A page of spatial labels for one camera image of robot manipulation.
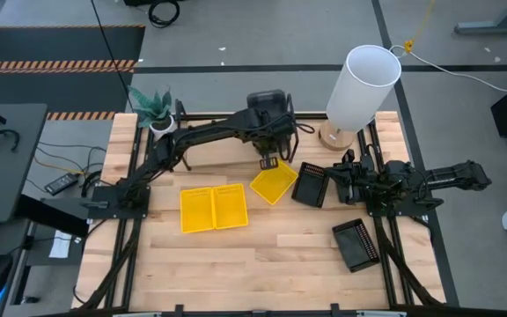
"yellow tray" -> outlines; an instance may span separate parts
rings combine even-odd
[[[180,207],[183,233],[247,225],[243,184],[181,190]]]
[[[297,172],[279,160],[279,167],[261,171],[250,183],[250,188],[268,203],[276,204],[297,177]]]

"concrete floor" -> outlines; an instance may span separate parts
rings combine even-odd
[[[146,24],[146,15],[122,1],[95,0],[103,24]],[[380,0],[393,43],[414,36],[429,1]],[[177,23],[146,28],[140,67],[258,64],[341,64],[353,47],[379,44],[371,1],[366,0],[187,0]],[[415,52],[445,65],[507,64],[507,35],[458,36],[457,22],[489,20],[507,7],[504,0],[438,1]],[[88,0],[7,0],[0,26],[95,25]],[[402,64],[419,62],[410,56]],[[337,77],[334,71],[136,74],[133,86],[146,93],[171,86],[188,111],[236,111],[246,95],[264,89],[291,92],[298,110],[324,110]],[[507,87],[507,72],[472,75]],[[406,72],[401,79],[426,167],[466,159],[481,163],[494,184],[480,193],[453,189],[434,196],[447,255],[459,298],[467,307],[507,309],[507,146],[489,112],[504,96],[479,83],[442,73]],[[383,109],[399,110],[392,92]],[[42,140],[57,144],[105,145],[110,122],[49,122]],[[85,162],[86,150],[58,151]],[[63,164],[48,158],[47,162]],[[33,166],[29,178],[45,184],[61,173]],[[29,184],[25,192],[40,196]],[[49,276],[62,283],[45,284]],[[9,307],[6,315],[63,312],[70,307],[74,268],[33,271],[27,294],[37,305]]]

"floor mat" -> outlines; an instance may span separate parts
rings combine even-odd
[[[144,27],[104,31],[129,85]],[[0,103],[45,103],[51,120],[103,120],[126,102],[98,27],[0,27]]]

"black plastic basket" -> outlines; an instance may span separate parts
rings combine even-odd
[[[377,250],[361,218],[337,225],[332,231],[350,272],[379,263]]]
[[[303,162],[298,171],[292,199],[312,207],[322,208],[327,184],[328,177],[324,174],[324,168]]]

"black rubber mat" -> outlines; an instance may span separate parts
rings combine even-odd
[[[131,73],[122,76],[130,83]],[[52,113],[124,112],[126,102],[115,72],[0,74],[0,104],[45,103]]]
[[[105,27],[104,30],[114,59],[138,59],[144,27]],[[98,27],[0,27],[0,61],[110,59]]]

